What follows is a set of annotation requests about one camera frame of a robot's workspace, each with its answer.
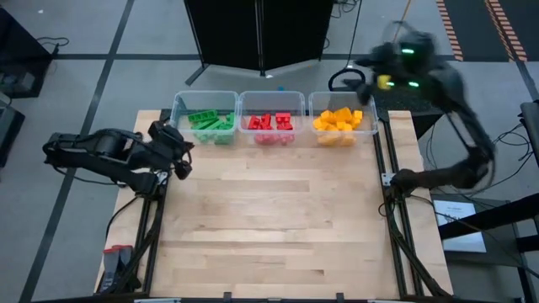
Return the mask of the black divider panel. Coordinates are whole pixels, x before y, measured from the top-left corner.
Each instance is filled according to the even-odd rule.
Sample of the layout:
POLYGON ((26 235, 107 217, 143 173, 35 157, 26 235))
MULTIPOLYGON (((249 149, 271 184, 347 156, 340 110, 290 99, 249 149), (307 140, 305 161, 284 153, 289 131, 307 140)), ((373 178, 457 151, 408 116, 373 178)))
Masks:
POLYGON ((334 0, 262 0, 266 70, 322 56, 334 0))
POLYGON ((257 0, 184 0, 201 65, 261 70, 257 0))

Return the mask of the black metal beam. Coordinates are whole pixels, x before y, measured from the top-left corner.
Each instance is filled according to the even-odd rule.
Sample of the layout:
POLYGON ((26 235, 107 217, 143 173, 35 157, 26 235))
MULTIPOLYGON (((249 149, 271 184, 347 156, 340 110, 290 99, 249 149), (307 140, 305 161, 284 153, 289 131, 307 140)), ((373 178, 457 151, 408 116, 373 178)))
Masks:
POLYGON ((442 240, 460 237, 476 231, 487 231, 519 221, 534 220, 539 233, 539 193, 509 202, 475 215, 456 219, 439 227, 442 240))

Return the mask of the grey clamp with red top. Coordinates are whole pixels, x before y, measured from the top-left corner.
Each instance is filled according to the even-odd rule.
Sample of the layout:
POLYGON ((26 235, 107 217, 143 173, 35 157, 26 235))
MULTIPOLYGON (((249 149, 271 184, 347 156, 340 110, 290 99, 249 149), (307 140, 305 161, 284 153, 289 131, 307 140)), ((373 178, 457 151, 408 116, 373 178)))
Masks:
POLYGON ((112 247, 104 250, 104 277, 100 285, 100 291, 107 290, 115 281, 116 271, 120 261, 120 249, 112 247))
POLYGON ((128 264, 131 261, 131 257, 134 252, 132 245, 119 245, 120 249, 120 262, 121 262, 121 276, 130 276, 131 272, 128 271, 128 264))

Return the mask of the black table edge rail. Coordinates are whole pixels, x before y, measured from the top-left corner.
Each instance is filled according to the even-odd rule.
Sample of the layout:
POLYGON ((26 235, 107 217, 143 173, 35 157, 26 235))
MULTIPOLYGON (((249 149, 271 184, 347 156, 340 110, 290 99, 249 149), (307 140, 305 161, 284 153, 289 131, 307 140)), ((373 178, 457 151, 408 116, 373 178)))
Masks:
POLYGON ((240 299, 225 293, 221 298, 149 298, 145 295, 95 295, 55 300, 38 300, 30 303, 461 303, 451 297, 407 297, 405 300, 346 299, 337 293, 333 299, 240 299))

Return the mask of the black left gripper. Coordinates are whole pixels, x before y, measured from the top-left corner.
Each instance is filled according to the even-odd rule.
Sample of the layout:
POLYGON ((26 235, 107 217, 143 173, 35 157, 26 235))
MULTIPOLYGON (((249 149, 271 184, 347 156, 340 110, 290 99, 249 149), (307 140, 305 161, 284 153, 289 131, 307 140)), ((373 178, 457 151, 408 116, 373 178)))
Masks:
POLYGON ((148 134, 154 142, 170 150, 169 154, 174 161, 180 161, 174 164, 174 172, 178 179, 186 179, 192 172, 192 166, 182 159, 185 154, 190 156, 194 143, 186 141, 175 127, 160 120, 151 123, 148 134))

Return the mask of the long green building block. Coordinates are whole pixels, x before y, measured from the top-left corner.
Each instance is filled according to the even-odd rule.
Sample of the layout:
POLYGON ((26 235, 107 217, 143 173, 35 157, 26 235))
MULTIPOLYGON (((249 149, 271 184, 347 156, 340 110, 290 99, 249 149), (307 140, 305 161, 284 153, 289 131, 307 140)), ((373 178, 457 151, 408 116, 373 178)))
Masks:
POLYGON ((207 120, 214 120, 218 116, 217 111, 212 110, 206 110, 206 111, 199 111, 193 114, 188 115, 188 121, 192 124, 204 122, 207 120))
POLYGON ((192 130, 219 130, 221 125, 224 123, 223 120, 206 120, 196 123, 191 127, 192 130))

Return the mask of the black perforated computer case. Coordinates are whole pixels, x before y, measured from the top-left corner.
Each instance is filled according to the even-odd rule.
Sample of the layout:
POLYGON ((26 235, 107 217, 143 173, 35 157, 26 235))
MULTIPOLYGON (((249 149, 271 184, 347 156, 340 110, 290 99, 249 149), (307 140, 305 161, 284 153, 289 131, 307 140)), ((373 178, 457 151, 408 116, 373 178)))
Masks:
POLYGON ((388 121, 389 110, 409 111, 414 123, 419 123, 426 129, 429 129, 443 115, 440 109, 423 100, 419 95, 401 88, 375 91, 371 96, 375 109, 368 104, 362 105, 355 91, 361 82, 364 81, 359 78, 344 79, 342 84, 329 85, 329 91, 336 93, 331 98, 330 107, 332 109, 349 107, 351 111, 361 110, 367 114, 375 112, 377 117, 384 121, 388 121))

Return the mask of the black equipment box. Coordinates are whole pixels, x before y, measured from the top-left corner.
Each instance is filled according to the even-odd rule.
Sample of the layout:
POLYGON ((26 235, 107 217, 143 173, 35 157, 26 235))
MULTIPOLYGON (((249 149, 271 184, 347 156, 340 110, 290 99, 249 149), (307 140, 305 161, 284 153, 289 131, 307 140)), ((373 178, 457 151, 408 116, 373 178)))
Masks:
POLYGON ((0 169, 6 166, 8 155, 22 128, 25 115, 12 106, 13 100, 7 103, 0 100, 0 169))

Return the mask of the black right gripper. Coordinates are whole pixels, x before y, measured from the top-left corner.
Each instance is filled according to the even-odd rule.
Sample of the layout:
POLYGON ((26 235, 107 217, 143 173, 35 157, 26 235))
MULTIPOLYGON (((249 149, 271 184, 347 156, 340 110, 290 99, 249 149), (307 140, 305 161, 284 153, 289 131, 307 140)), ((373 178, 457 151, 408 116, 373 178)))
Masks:
POLYGON ((396 42, 384 42, 374 47, 370 55, 354 60, 357 66, 369 67, 372 71, 371 83, 361 82, 356 95, 362 105, 371 101, 380 74, 390 75, 394 86, 413 90, 429 91, 436 87, 436 80, 430 72, 435 68, 436 46, 434 36, 421 31, 410 31, 396 42))

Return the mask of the clear plastic bin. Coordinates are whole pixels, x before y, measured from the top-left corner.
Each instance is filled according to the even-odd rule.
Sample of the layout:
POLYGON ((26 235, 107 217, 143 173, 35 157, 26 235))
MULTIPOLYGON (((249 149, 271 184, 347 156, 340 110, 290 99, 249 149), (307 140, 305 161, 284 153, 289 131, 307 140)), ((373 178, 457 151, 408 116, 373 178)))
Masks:
MULTIPOLYGON (((304 130, 306 119, 306 103, 302 93, 296 91, 246 91, 240 94, 237 101, 238 130, 246 137, 249 144, 259 145, 254 141, 257 134, 293 133, 295 140, 286 146, 297 143, 300 134, 304 130), (276 113, 290 113, 293 130, 278 130, 276 113), (272 130, 249 130, 248 122, 251 115, 256 115, 261 119, 263 114, 271 114, 272 130)), ((277 141, 271 146, 283 146, 277 141)))
POLYGON ((352 92, 315 92, 308 99, 311 130, 320 146, 355 146, 378 132, 376 104, 352 92))
POLYGON ((178 92, 173 101, 173 107, 169 119, 169 124, 174 126, 187 141, 192 141, 196 145, 215 145, 200 144, 195 138, 195 133, 213 132, 215 138, 217 135, 234 133, 237 129, 237 101, 239 95, 233 91, 182 91, 178 92), (192 130, 192 124, 188 121, 188 115, 199 111, 216 110, 217 119, 223 120, 226 124, 226 115, 235 114, 235 123, 233 130, 192 130))

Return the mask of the black mat with orange stripes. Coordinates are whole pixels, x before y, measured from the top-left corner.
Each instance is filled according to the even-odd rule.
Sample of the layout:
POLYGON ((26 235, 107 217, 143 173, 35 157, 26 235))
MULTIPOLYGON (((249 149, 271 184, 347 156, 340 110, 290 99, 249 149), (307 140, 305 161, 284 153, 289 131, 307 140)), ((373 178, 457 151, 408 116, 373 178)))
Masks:
POLYGON ((539 0, 435 0, 457 61, 539 62, 539 0))

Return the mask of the black cabinet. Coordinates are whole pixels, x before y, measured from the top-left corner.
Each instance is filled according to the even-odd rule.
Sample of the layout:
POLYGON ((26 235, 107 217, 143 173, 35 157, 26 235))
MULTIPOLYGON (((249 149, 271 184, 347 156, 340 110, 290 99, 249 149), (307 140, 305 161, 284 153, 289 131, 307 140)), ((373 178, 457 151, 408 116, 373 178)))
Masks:
POLYGON ((0 7, 0 92, 10 98, 40 95, 52 55, 0 7))

